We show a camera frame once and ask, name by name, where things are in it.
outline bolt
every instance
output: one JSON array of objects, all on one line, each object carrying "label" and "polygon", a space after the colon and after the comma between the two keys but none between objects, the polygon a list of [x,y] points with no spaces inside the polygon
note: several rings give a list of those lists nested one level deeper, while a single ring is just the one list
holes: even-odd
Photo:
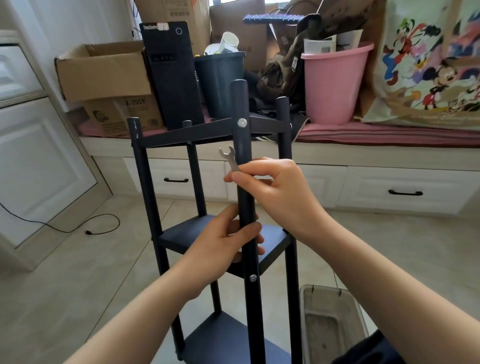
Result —
[{"label": "bolt", "polygon": [[244,128],[245,126],[247,126],[248,122],[244,118],[241,118],[241,119],[239,119],[237,124],[240,128]]}]

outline shelf leg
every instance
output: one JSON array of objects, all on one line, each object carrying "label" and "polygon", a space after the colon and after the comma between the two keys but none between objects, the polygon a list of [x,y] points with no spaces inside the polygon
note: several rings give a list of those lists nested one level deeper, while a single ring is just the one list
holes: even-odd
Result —
[{"label": "shelf leg", "polygon": [[[191,120],[182,123],[183,128],[192,126]],[[202,177],[200,175],[200,165],[198,164],[197,147],[195,144],[187,145],[188,161],[190,163],[190,172],[192,173],[193,191],[195,193],[195,201],[197,203],[198,216],[207,214],[207,206],[205,203],[204,188],[202,187]],[[210,284],[212,291],[213,308],[216,314],[222,312],[222,304],[220,303],[220,291],[218,290],[218,282]]]},{"label": "shelf leg", "polygon": [[[275,101],[277,119],[288,124],[285,132],[278,133],[278,156],[280,159],[292,159],[290,101],[288,97],[279,97]],[[289,238],[290,244],[285,249],[285,266],[287,271],[290,347],[292,351],[292,364],[301,364],[303,361],[300,326],[300,290],[297,262],[297,241],[291,235]]]},{"label": "shelf leg", "polygon": [[[128,127],[130,129],[133,155],[135,156],[135,162],[137,164],[138,176],[140,178],[140,185],[142,187],[142,195],[144,197],[148,224],[150,225],[150,232],[152,234],[152,241],[155,249],[158,270],[160,272],[160,275],[162,275],[170,269],[170,265],[168,263],[167,250],[159,244],[159,238],[160,235],[163,234],[163,230],[162,224],[160,222],[160,215],[158,213],[158,206],[156,204],[152,174],[150,172],[150,166],[148,164],[147,150],[140,147],[138,144],[138,139],[143,136],[140,119],[128,118]],[[173,320],[172,333],[177,358],[178,360],[181,360],[181,352],[185,347],[185,341],[183,339],[183,332],[181,329],[179,316],[177,316]]]},{"label": "shelf leg", "polygon": [[[232,128],[235,159],[238,164],[243,164],[252,160],[247,81],[232,81],[231,96],[233,103]],[[245,119],[247,124],[238,123],[240,118]],[[240,187],[238,187],[238,201],[240,227],[242,228],[255,222],[255,203],[253,196]],[[252,364],[265,364],[264,321],[256,239],[249,241],[242,247],[242,263],[250,362]]]}]

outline marble floor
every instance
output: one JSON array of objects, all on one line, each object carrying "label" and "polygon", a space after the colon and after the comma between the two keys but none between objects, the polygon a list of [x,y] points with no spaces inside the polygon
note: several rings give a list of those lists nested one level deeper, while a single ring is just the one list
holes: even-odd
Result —
[{"label": "marble floor", "polygon": [[[207,203],[209,214],[227,204]],[[196,215],[194,201],[158,199],[164,228]],[[110,212],[115,222],[96,219],[68,237],[32,273],[0,276],[0,358],[5,364],[62,363],[157,276],[155,254],[140,197],[115,196],[95,214]],[[257,209],[260,221],[273,224]],[[427,286],[480,319],[480,226],[453,218],[425,218],[329,211],[341,224]],[[179,255],[169,252],[171,264]],[[298,246],[300,286],[340,287],[342,282],[321,258]],[[265,336],[289,351],[285,261],[276,260],[262,275]],[[219,281],[225,312],[246,323],[243,281]],[[189,302],[180,317],[187,336],[213,310],[209,289]],[[369,332],[374,323],[364,314]],[[178,363],[169,334],[155,364]]]}]

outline wrench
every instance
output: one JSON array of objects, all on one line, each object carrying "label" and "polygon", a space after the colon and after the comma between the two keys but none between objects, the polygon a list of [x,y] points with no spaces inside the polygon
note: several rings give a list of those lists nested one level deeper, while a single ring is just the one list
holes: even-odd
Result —
[{"label": "wrench", "polygon": [[222,148],[218,149],[218,152],[220,153],[220,156],[222,158],[225,158],[230,165],[230,168],[234,171],[239,171],[239,166],[235,161],[235,149],[233,149],[232,146],[228,146],[230,148],[230,153],[224,153]]}]

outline person's right hand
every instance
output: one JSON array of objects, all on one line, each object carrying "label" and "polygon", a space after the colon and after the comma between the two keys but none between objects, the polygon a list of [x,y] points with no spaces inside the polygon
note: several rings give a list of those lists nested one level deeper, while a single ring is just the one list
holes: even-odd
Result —
[{"label": "person's right hand", "polygon": [[[235,182],[250,193],[277,224],[308,244],[328,217],[308,186],[301,169],[290,159],[259,158],[229,172],[225,182]],[[271,176],[258,180],[253,176]]]}]

